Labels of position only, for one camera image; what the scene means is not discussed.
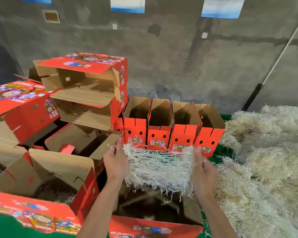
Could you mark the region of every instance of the gray wall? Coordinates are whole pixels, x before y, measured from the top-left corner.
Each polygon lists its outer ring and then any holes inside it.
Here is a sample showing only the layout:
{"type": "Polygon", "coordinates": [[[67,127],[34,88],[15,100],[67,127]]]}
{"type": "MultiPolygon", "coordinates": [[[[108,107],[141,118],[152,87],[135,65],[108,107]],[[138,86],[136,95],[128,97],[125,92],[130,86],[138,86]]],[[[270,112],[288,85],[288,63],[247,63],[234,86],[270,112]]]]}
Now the gray wall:
{"type": "MultiPolygon", "coordinates": [[[[24,73],[33,59],[74,52],[126,56],[129,94],[212,103],[229,114],[243,107],[297,27],[298,0],[246,0],[236,20],[201,18],[203,1],[146,0],[143,15],[111,12],[110,0],[0,0],[0,23],[24,73]],[[56,9],[61,24],[45,23],[42,9],[56,9]],[[159,36],[147,32],[152,24],[159,36]]],[[[298,35],[266,84],[250,110],[298,105],[298,35]]]]}

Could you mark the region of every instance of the paper sign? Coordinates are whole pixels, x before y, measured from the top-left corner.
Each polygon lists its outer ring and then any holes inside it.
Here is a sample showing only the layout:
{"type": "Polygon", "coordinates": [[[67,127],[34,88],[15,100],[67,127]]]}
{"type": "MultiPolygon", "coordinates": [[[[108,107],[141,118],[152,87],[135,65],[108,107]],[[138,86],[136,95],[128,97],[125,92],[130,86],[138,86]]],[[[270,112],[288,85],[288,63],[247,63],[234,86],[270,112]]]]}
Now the paper sign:
{"type": "Polygon", "coordinates": [[[145,0],[110,0],[113,12],[145,13],[145,0]]]}
{"type": "Polygon", "coordinates": [[[245,0],[204,0],[201,17],[236,19],[245,0]]]}
{"type": "Polygon", "coordinates": [[[43,3],[43,4],[52,4],[51,0],[24,0],[26,2],[34,2],[34,3],[43,3]]]}

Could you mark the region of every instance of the forearm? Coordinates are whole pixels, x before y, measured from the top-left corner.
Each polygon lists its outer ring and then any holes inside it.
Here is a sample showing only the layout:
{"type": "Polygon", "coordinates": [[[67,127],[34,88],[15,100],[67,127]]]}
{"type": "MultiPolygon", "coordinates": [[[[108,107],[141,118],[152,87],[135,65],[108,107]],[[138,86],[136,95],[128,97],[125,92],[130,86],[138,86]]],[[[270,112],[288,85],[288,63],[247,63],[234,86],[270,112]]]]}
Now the forearm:
{"type": "Polygon", "coordinates": [[[213,238],[237,238],[234,229],[214,196],[198,197],[198,200],[207,217],[213,238]]]}
{"type": "Polygon", "coordinates": [[[108,181],[93,204],[77,238],[106,238],[122,181],[108,181]]]}

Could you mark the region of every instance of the hand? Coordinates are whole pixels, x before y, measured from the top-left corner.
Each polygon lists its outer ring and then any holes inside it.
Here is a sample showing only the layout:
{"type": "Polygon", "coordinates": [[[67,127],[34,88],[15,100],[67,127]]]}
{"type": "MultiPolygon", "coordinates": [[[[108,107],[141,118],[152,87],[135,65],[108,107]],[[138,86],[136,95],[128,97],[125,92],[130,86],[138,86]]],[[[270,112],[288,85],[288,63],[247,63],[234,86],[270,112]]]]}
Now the hand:
{"type": "Polygon", "coordinates": [[[123,182],[127,172],[127,157],[123,150],[123,143],[118,141],[115,149],[109,149],[103,156],[107,182],[123,182]]]}
{"type": "Polygon", "coordinates": [[[214,198],[217,180],[216,167],[201,155],[201,150],[194,149],[194,167],[192,172],[193,191],[198,200],[214,198]]]}

